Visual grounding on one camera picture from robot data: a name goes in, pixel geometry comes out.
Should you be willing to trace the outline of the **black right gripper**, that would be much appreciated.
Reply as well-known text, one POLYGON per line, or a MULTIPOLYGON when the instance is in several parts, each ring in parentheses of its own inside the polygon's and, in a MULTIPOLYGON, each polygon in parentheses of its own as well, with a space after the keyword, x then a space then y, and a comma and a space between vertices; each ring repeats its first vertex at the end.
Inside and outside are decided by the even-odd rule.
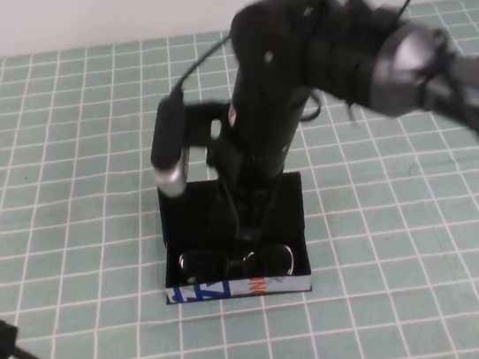
POLYGON ((277 192, 277 178, 312 89, 299 86, 275 94, 265 90, 232 97, 229 103, 207 102, 202 115, 221 118, 213 165, 235 221, 236 238, 260 236, 263 220, 277 192), (234 201, 247 192, 247 225, 234 201))

